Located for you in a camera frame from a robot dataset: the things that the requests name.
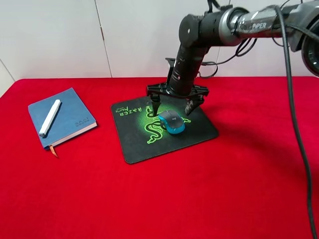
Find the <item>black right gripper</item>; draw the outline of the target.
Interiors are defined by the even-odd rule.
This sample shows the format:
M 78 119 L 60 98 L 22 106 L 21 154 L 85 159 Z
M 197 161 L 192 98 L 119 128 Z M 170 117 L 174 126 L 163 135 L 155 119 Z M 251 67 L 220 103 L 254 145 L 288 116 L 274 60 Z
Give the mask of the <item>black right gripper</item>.
M 188 99 L 185 107 L 185 114 L 190 115 L 197 107 L 204 103 L 203 96 L 209 94 L 207 87 L 193 85 L 188 95 L 182 96 L 174 93 L 173 90 L 166 83 L 159 83 L 155 85 L 148 85 L 146 94 L 151 99 L 153 116 L 157 116 L 158 109 L 161 105 L 161 96 L 167 96 L 178 99 Z

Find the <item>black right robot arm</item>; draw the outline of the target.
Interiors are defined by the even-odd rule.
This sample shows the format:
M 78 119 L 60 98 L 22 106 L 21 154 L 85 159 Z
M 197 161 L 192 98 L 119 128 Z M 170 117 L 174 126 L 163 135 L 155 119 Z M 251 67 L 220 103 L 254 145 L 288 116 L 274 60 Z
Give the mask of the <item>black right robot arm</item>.
M 170 69 L 164 83 L 149 85 L 153 112 L 157 113 L 161 96 L 187 99 L 189 115 L 209 94 L 194 80 L 211 47 L 243 45 L 250 39 L 282 38 L 293 52 L 300 51 L 307 69 L 319 73 L 319 3 L 316 0 L 288 6 L 267 6 L 249 12 L 242 7 L 219 6 L 203 15 L 189 14 L 179 26 L 177 57 L 169 59 Z

